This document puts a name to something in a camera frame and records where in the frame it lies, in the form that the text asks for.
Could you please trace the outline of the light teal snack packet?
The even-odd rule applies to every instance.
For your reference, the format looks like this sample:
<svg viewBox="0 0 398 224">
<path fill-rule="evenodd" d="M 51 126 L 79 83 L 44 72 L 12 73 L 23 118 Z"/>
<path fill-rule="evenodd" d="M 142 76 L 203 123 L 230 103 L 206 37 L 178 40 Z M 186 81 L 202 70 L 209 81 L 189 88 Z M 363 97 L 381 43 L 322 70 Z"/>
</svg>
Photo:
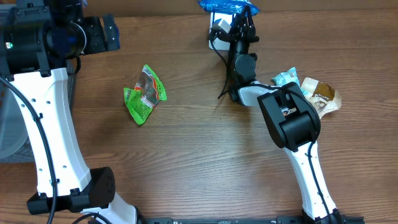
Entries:
<svg viewBox="0 0 398 224">
<path fill-rule="evenodd" d="M 297 85 L 300 85 L 299 78 L 297 76 L 297 71 L 295 67 L 290 68 L 286 72 L 281 72 L 275 77 L 271 78 L 271 80 L 278 86 L 283 86 L 288 83 L 296 83 Z"/>
</svg>

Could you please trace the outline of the blue Oreo cookie pack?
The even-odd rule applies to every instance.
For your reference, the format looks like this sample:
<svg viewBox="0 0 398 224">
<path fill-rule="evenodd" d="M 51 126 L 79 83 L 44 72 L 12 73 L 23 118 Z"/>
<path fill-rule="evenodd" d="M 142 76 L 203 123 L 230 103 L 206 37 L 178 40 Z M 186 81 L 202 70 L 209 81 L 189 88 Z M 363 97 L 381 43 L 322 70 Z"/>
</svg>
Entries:
<svg viewBox="0 0 398 224">
<path fill-rule="evenodd" d="M 259 9 L 250 0 L 200 0 L 197 3 L 206 12 L 240 14 L 246 6 L 249 6 L 253 16 L 259 13 Z"/>
</svg>

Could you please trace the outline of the white barcode scanner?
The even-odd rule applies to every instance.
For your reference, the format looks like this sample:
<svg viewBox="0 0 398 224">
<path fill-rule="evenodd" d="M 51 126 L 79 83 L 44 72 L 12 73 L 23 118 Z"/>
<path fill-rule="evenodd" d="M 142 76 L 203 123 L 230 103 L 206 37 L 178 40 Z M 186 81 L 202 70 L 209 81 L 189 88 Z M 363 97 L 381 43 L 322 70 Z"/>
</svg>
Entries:
<svg viewBox="0 0 398 224">
<path fill-rule="evenodd" d="M 212 27 L 214 21 L 216 21 L 218 19 L 223 19 L 228 24 L 231 24 L 233 21 L 233 17 L 234 17 L 233 15 L 229 15 L 229 14 L 212 12 L 210 14 L 210 27 Z M 215 39 L 215 41 L 213 42 L 213 45 L 216 47 L 216 50 L 229 50 L 230 43 L 221 41 L 220 39 Z"/>
</svg>

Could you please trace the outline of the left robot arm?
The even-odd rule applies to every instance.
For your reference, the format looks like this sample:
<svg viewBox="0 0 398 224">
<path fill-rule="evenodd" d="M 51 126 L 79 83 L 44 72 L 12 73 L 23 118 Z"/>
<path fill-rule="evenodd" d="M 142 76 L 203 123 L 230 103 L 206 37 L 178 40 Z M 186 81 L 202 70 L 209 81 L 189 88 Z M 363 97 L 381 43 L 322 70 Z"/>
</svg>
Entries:
<svg viewBox="0 0 398 224">
<path fill-rule="evenodd" d="M 18 0 L 1 26 L 1 81 L 18 102 L 35 159 L 31 214 L 68 210 L 99 223 L 140 222 L 116 193 L 111 168 L 86 165 L 68 100 L 67 62 L 119 48 L 113 16 L 86 17 L 83 1 Z"/>
</svg>

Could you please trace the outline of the brown paper bread bag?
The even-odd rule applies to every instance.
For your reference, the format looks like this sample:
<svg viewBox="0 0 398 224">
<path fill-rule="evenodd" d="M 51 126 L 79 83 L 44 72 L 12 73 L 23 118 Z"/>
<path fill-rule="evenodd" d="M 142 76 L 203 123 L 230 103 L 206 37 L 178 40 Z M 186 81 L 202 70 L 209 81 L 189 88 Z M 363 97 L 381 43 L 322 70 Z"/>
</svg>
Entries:
<svg viewBox="0 0 398 224">
<path fill-rule="evenodd" d="M 313 105 L 320 118 L 342 106 L 341 95 L 329 84 L 306 77 L 301 89 L 304 97 Z"/>
</svg>

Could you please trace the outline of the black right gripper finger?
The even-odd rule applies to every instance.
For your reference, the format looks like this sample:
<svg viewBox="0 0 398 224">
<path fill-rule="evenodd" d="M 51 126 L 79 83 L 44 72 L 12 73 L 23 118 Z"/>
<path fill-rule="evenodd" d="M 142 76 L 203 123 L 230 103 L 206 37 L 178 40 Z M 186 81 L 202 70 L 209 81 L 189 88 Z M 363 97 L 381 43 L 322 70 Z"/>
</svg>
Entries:
<svg viewBox="0 0 398 224">
<path fill-rule="evenodd" d="M 247 33 L 248 34 L 255 34 L 256 33 L 256 28 L 254 26 L 254 22 L 253 22 L 253 19 L 252 19 L 251 7 L 248 4 L 245 5 L 245 8 L 244 8 L 244 16 L 246 17 L 244 25 L 246 27 Z"/>
<path fill-rule="evenodd" d="M 244 22 L 244 16 L 242 14 L 236 14 L 233 17 L 233 21 L 231 23 L 231 31 L 239 31 L 243 22 Z"/>
</svg>

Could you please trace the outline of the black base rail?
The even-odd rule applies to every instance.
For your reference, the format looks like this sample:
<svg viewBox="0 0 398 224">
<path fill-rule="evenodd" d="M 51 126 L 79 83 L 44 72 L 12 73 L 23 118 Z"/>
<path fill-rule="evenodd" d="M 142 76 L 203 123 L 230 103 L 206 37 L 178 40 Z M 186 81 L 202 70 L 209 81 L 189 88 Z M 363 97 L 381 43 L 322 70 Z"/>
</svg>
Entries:
<svg viewBox="0 0 398 224">
<path fill-rule="evenodd" d="M 243 218 L 243 219 L 173 219 L 170 217 L 163 218 L 143 218 L 140 217 L 137 224 L 304 224 L 304 223 L 343 223 L 343 224 L 364 224 L 363 217 L 347 217 L 345 215 L 338 215 L 330 218 L 313 221 L 305 216 L 279 216 L 277 218 Z"/>
</svg>

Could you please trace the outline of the green snack packet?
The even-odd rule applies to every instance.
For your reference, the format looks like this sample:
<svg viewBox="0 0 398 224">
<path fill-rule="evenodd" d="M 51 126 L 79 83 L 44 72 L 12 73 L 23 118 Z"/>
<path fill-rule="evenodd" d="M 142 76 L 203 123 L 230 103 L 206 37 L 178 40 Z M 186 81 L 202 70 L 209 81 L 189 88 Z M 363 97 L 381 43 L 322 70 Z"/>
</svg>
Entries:
<svg viewBox="0 0 398 224">
<path fill-rule="evenodd" d="M 167 93 L 159 77 L 144 65 L 134 88 L 124 88 L 124 102 L 137 125 L 143 125 L 160 101 L 167 101 Z"/>
</svg>

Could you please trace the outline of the grey plastic mesh basket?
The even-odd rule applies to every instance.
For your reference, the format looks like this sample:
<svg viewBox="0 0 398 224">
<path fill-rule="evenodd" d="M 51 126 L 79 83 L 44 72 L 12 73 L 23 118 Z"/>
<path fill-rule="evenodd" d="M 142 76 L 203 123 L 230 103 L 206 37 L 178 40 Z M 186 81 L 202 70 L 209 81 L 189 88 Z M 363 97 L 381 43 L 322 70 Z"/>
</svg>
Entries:
<svg viewBox="0 0 398 224">
<path fill-rule="evenodd" d="M 18 3 L 9 9 L 1 7 L 1 77 L 11 81 L 17 73 L 34 72 L 40 68 L 42 44 L 37 23 L 52 20 L 58 27 L 83 18 L 79 3 L 60 1 Z M 33 162 L 25 122 L 13 92 L 1 84 L 1 162 Z"/>
</svg>

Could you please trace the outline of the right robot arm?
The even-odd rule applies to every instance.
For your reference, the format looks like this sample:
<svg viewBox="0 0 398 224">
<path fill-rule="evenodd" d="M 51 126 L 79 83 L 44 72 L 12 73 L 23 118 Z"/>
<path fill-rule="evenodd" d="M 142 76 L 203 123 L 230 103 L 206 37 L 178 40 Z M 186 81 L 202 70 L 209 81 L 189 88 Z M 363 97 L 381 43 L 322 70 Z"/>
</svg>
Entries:
<svg viewBox="0 0 398 224">
<path fill-rule="evenodd" d="M 283 149 L 297 178 L 302 195 L 304 223 L 342 223 L 343 218 L 331 198 L 318 158 L 317 139 L 321 131 L 318 113 L 295 82 L 265 85 L 256 79 L 257 55 L 249 52 L 259 41 L 251 14 L 244 4 L 230 24 L 213 23 L 209 40 L 228 42 L 226 82 L 223 93 L 243 106 L 258 106 L 276 146 Z"/>
</svg>

